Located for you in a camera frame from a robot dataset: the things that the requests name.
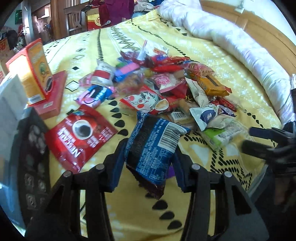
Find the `dark blue barcode snack bag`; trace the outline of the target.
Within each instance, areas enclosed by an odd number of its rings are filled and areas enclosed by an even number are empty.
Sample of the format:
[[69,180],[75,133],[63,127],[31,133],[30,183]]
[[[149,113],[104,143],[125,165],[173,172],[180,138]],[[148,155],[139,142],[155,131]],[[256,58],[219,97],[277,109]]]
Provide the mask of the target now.
[[158,116],[137,112],[137,123],[126,144],[126,168],[156,199],[164,194],[171,159],[189,128]]

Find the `purple snack packet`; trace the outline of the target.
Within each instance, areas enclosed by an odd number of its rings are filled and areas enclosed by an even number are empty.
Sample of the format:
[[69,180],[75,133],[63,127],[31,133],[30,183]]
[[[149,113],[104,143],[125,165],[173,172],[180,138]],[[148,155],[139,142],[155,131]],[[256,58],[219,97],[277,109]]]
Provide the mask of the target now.
[[171,165],[169,166],[169,169],[168,169],[168,173],[167,173],[166,178],[167,178],[167,179],[170,179],[170,178],[172,178],[172,177],[175,177],[175,171],[174,171],[174,167],[173,167],[173,165],[171,164]]

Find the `black icon-printed box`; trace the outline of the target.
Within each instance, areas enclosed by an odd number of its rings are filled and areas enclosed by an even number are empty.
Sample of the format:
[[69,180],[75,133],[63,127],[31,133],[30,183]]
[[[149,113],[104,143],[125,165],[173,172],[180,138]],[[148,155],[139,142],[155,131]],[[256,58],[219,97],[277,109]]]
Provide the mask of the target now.
[[1,207],[10,221],[21,228],[28,226],[51,189],[47,131],[35,109],[25,109],[10,159],[1,162]]

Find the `red Nescafe coffee bag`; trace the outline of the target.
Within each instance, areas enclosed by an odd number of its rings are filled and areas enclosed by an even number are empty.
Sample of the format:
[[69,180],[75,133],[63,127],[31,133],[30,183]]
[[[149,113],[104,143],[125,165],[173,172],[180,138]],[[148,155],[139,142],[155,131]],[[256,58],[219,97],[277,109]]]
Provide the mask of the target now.
[[83,104],[45,133],[50,151],[74,174],[115,134],[115,127],[98,111]]

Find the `yellow patterned bedspread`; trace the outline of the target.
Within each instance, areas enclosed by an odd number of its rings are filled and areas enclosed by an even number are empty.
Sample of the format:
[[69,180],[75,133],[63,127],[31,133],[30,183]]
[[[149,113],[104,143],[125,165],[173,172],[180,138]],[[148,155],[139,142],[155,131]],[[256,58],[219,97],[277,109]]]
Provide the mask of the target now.
[[[260,159],[240,153],[241,140],[249,138],[251,126],[258,128],[281,125],[268,96],[256,77],[234,56],[216,46],[212,41],[192,37],[181,27],[172,27],[156,11],[115,25],[73,35],[44,46],[47,61],[53,73],[66,70],[68,78],[63,92],[60,113],[46,120],[53,128],[67,113],[80,105],[75,99],[85,91],[79,79],[92,74],[97,61],[122,68],[131,61],[139,68],[115,83],[121,90],[132,86],[136,75],[145,76],[139,94],[105,100],[98,111],[117,129],[114,135],[82,167],[88,171],[102,163],[114,152],[118,143],[132,133],[137,122],[137,111],[166,118],[191,131],[181,136],[179,147],[194,163],[206,170],[221,174],[231,172],[242,188],[250,192],[258,183],[264,170]],[[185,82],[175,89],[160,93],[149,79],[155,74],[171,73]],[[228,96],[207,96],[193,76],[215,77],[229,92]],[[228,120],[234,124],[236,134],[212,149],[203,135],[190,108],[205,105],[222,105],[234,115]]]

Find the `orange yellow biscuit packet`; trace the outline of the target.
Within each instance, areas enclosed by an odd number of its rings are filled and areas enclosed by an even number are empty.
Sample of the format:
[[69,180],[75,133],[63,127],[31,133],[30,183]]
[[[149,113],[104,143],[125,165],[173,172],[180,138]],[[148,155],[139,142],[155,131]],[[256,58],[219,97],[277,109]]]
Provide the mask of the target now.
[[206,76],[198,77],[193,76],[192,80],[196,81],[198,85],[204,90],[207,96],[228,96],[229,92],[215,77]]

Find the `flat red box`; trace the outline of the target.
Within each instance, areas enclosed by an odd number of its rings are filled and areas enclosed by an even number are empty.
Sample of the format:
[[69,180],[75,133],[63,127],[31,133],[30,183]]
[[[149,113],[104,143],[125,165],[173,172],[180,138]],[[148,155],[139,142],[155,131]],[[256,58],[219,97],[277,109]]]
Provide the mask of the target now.
[[49,92],[47,99],[31,105],[41,119],[46,120],[57,116],[60,113],[67,75],[65,70],[54,74],[53,87]]

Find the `wooden headboard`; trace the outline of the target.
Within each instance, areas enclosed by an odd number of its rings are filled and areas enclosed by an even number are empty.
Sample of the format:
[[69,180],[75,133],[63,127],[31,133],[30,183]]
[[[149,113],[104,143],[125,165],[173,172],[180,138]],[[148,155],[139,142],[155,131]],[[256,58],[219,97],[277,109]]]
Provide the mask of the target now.
[[295,44],[280,30],[250,11],[239,13],[234,6],[217,1],[201,1],[202,9],[242,28],[264,47],[290,75],[295,73]]

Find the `white grey carton box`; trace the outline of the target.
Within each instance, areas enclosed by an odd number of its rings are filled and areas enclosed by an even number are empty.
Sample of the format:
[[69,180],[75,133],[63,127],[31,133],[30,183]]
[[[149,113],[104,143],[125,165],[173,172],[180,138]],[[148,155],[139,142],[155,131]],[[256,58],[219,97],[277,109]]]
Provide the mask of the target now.
[[18,123],[28,99],[16,74],[8,74],[1,83],[1,158],[8,160]]

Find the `blue pink Oreo packet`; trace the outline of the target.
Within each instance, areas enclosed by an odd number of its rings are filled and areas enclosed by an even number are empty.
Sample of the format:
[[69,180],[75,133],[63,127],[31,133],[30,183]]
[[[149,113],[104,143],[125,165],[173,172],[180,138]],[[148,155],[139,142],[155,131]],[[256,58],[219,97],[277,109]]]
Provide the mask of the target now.
[[84,104],[91,108],[97,108],[112,94],[113,94],[113,91],[111,88],[101,86],[101,85],[92,85],[83,93],[81,93],[75,99],[75,102],[79,105]]

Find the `pink flamingo snack packet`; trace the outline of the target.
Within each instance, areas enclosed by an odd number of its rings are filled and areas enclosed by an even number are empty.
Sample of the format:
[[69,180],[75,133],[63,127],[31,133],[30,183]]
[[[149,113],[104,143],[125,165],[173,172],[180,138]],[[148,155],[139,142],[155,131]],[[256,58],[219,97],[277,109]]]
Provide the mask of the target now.
[[155,74],[149,78],[158,88],[160,93],[171,91],[185,82],[185,78],[175,78],[171,73]]

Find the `orange red tea box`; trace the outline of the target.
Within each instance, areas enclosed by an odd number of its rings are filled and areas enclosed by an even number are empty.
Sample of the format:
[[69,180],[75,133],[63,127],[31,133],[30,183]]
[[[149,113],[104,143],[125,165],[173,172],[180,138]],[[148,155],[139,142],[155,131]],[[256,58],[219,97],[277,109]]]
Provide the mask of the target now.
[[18,75],[28,99],[36,104],[48,98],[53,86],[53,75],[46,60],[42,39],[37,39],[6,63],[10,73]]

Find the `white duvet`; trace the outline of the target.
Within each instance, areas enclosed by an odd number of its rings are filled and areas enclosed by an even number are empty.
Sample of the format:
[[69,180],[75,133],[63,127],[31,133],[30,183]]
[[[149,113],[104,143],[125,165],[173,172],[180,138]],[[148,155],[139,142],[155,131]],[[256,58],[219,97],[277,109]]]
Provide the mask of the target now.
[[199,1],[163,1],[157,12],[176,27],[184,27],[194,37],[212,40],[232,54],[263,86],[281,123],[295,121],[293,76],[243,29],[204,11]]

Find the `wooden chair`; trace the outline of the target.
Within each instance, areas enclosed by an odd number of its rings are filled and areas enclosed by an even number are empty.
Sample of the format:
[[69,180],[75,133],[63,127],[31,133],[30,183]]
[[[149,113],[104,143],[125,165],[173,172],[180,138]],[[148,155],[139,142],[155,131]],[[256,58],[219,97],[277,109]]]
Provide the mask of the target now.
[[82,10],[88,2],[64,8],[67,36],[75,35],[87,31],[86,13]]

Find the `red yellow gift bag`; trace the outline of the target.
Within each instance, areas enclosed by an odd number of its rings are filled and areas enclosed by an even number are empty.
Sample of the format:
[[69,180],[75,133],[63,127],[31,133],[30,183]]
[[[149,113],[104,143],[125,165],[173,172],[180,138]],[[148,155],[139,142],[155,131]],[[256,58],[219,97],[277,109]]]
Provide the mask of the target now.
[[92,31],[101,28],[99,13],[87,15],[87,30]]

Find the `maroon clothing pile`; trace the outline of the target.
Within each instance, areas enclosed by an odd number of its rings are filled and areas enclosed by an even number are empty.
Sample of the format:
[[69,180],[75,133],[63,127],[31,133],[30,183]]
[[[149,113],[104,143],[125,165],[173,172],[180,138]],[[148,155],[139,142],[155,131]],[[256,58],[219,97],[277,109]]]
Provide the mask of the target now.
[[99,20],[102,27],[110,27],[131,19],[134,11],[133,0],[103,1],[99,6]]

